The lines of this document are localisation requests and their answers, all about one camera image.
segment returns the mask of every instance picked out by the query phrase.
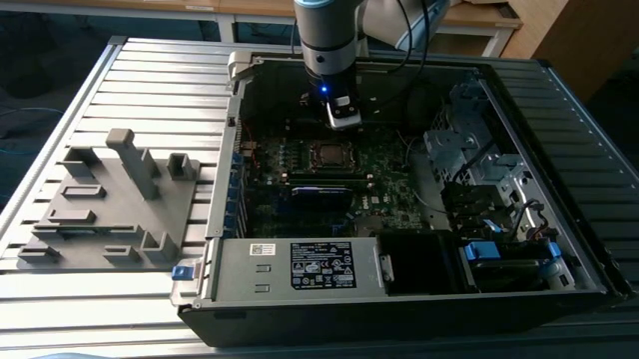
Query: power supply label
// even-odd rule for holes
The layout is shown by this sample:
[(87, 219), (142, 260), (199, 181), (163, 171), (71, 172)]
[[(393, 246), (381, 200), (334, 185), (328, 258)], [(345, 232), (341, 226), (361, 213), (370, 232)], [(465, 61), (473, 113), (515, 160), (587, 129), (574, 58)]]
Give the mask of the power supply label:
[(291, 243), (291, 286), (295, 290), (357, 288), (351, 243)]

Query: slotted aluminum surface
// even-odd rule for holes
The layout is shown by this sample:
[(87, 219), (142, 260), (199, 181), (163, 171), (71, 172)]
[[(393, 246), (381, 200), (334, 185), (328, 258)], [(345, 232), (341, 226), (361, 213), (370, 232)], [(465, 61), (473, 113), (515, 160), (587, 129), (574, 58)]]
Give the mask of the slotted aluminum surface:
[[(228, 54), (236, 50), (287, 52), (286, 46), (128, 39), (110, 45), (26, 182), (0, 217), (0, 357), (76, 352), (110, 357), (263, 355), (292, 349), (208, 348), (182, 323), (168, 301), (168, 273), (26, 274), (15, 271), (19, 248), (58, 191), (66, 169), (55, 164), (64, 147), (106, 149), (112, 127), (136, 132), (135, 143), (154, 158), (186, 152), (203, 163), (192, 202), (183, 255), (198, 257), (204, 245), (212, 181), (228, 99)], [(505, 81), (529, 123), (553, 156), (598, 235), (621, 259), (626, 277), (639, 282), (639, 195), (637, 172), (625, 164), (597, 123), (574, 101), (553, 71), (534, 61), (433, 56), (441, 61), (489, 63)], [(406, 353), (570, 344), (639, 337), (638, 302), (603, 313), (565, 318), (526, 334), (296, 348), (300, 355)]]

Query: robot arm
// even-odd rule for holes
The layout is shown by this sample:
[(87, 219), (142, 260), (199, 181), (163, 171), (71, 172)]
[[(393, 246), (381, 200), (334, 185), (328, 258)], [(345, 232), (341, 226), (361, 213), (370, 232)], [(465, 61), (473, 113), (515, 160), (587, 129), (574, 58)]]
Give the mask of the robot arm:
[[(410, 44), (402, 1), (411, 22)], [(423, 1), (429, 6), (430, 31), (426, 30)], [(311, 83), (327, 103), (332, 129), (362, 123), (355, 83), (358, 25), (366, 34), (409, 50), (433, 37), (450, 6), (450, 0), (296, 0), (296, 21)]]

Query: white sticker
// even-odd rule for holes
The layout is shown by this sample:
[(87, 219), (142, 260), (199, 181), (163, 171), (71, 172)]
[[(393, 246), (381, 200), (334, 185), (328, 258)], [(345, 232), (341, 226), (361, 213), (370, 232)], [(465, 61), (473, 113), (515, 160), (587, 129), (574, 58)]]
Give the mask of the white sticker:
[(276, 255), (276, 245), (275, 244), (251, 244), (251, 253), (252, 256), (275, 256)]
[(208, 6), (184, 6), (187, 10), (212, 11), (212, 7)]

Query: motherboard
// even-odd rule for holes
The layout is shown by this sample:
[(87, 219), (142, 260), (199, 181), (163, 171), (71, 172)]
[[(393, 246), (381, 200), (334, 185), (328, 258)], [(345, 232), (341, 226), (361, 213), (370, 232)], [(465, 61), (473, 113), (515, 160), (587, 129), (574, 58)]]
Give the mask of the motherboard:
[(268, 119), (244, 124), (242, 140), (251, 237), (367, 237), (427, 226), (407, 166), (423, 142), (394, 126), (335, 132), (312, 120)]

